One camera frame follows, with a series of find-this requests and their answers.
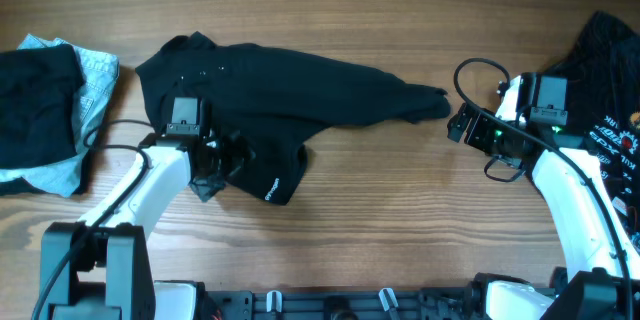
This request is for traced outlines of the black polo shirt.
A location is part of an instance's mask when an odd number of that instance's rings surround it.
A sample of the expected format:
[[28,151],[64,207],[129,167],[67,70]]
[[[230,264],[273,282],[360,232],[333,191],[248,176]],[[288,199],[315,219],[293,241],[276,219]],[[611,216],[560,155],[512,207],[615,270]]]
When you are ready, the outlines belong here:
[[229,184],[285,205],[307,169],[305,142],[334,126],[449,116],[446,91],[382,70],[256,44],[176,36],[136,68],[149,121],[161,128],[177,97],[211,106],[216,133],[237,132],[255,157]]

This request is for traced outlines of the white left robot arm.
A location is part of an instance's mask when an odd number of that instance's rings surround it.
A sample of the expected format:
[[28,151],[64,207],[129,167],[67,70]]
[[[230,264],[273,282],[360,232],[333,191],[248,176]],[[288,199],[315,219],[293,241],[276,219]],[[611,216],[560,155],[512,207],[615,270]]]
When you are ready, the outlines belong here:
[[75,222],[54,222],[41,242],[35,319],[213,319],[219,311],[197,281],[156,281],[147,239],[168,205],[191,187],[221,191],[255,153],[237,133],[151,133],[112,192]]

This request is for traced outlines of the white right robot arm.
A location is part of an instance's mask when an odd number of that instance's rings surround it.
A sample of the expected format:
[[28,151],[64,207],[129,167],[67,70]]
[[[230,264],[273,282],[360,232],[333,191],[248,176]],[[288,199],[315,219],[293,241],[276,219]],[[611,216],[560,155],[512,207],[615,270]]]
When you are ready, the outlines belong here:
[[559,76],[525,73],[497,90],[500,106],[469,97],[447,125],[449,139],[528,177],[544,198],[565,259],[548,295],[522,280],[479,275],[466,313],[486,319],[636,319],[639,252],[623,201],[607,191],[603,150],[623,157],[630,140],[609,142],[589,125],[594,104]]

